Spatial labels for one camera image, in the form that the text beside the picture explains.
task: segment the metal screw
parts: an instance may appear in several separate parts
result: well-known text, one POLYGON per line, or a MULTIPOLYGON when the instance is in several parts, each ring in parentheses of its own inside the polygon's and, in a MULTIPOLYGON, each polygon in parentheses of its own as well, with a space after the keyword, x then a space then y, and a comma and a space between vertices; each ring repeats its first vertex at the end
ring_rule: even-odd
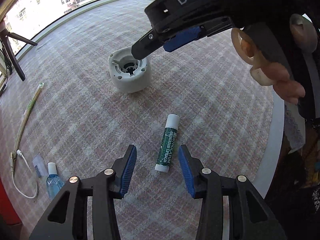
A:
POLYGON ((238 176, 238 180, 241 182, 245 182, 247 180, 247 178, 243 175, 238 176))
POLYGON ((106 175, 111 175, 112 173, 113 173, 113 169, 106 169, 104 171, 104 174, 106 174, 106 175))
POLYGON ((202 173, 203 174, 210 174, 211 173, 211 170, 209 168, 203 168, 202 169, 202 173))
POLYGON ((78 177, 76 177, 76 176, 73 176, 73 177, 71 177, 70 179, 69 179, 69 182, 70 183, 76 183, 78 181, 78 177))

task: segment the green label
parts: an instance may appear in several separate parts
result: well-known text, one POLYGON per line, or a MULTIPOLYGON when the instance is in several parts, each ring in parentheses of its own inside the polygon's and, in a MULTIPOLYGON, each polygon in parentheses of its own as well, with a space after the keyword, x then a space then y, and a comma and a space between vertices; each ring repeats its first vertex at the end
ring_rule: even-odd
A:
POLYGON ((177 130, 175 128, 167 127, 164 129, 157 164, 169 167, 176 137, 177 130))

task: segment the tripod leg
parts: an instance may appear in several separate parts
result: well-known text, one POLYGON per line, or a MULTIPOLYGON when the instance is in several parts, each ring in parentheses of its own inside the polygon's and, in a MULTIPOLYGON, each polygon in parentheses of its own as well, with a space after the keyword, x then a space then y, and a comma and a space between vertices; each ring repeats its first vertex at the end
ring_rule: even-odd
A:
POLYGON ((16 34, 16 33, 10 33, 10 32, 8 32, 7 36, 8 36, 8 37, 11 37, 11 38, 13 38, 13 39, 19 40, 19 41, 23 41, 23 42, 28 43, 28 44, 30 44, 30 45, 32 45, 32 46, 38 45, 38 43, 36 43, 36 42, 34 42, 34 41, 31 41, 31 40, 28 40, 28 39, 26 39, 25 37, 22 37, 22 36, 20 36, 20 35, 18 35, 18 34, 16 34))
POLYGON ((24 72, 22 71, 13 51, 12 51, 12 48, 10 46, 10 43, 9 43, 9 39, 8 37, 1 37, 1 40, 2 40, 2 43, 5 47, 5 50, 7 51, 8 53, 8 56, 9 56, 9 59, 11 60, 12 62, 12 65, 14 66, 15 70, 17 71, 19 77, 21 78, 22 81, 24 81, 26 79, 26 76, 24 75, 24 72))

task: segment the red wall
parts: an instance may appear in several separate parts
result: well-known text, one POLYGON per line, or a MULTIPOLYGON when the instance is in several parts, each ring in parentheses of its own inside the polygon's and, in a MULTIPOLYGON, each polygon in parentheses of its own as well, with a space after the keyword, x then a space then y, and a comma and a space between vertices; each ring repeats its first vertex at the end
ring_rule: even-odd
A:
POLYGON ((7 225, 16 225, 21 223, 20 218, 13 209, 11 202, 4 190, 2 181, 0 179, 0 214, 2 215, 4 221, 7 225))

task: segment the black cord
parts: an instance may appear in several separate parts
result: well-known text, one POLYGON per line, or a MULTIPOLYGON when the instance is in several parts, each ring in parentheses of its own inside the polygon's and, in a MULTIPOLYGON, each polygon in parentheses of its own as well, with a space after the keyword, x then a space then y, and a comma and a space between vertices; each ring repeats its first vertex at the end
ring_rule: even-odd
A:
POLYGON ((3 42, 1 41, 1 44, 2 44, 2 49, 0 49, 0 51, 2 52, 2 55, 4 57, 4 64, 5 64, 5 73, 6 73, 6 76, 7 76, 7 80, 5 82, 5 86, 7 85, 7 82, 8 82, 8 69, 12 68, 12 63, 9 59, 9 56, 8 56, 8 53, 3 45, 3 42))

